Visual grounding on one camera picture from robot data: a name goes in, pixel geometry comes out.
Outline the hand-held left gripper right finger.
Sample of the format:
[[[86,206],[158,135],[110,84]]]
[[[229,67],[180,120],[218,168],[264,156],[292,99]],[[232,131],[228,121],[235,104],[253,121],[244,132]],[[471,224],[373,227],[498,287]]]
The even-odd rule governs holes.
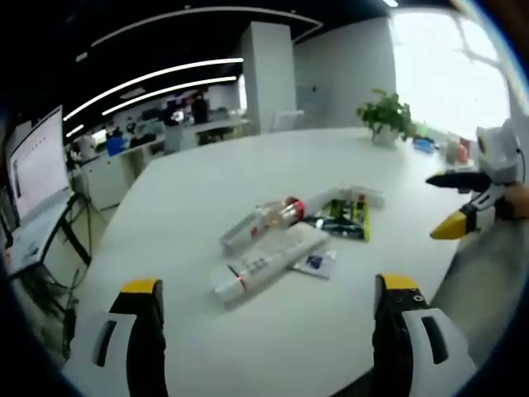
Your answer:
[[[455,396],[477,371],[454,322],[404,275],[375,278],[374,396]]]

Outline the person's right hand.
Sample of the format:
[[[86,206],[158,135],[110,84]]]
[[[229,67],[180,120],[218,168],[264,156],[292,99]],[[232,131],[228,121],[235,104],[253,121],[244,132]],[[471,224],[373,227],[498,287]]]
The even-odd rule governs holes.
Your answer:
[[[508,186],[498,201],[496,217],[502,220],[527,220],[528,186],[516,182]]]

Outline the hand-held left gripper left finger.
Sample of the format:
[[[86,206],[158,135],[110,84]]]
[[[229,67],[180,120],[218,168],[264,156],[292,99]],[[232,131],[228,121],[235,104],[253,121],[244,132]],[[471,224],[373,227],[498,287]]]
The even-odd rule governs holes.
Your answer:
[[[167,396],[163,282],[126,283],[81,323],[62,373],[83,396]]]

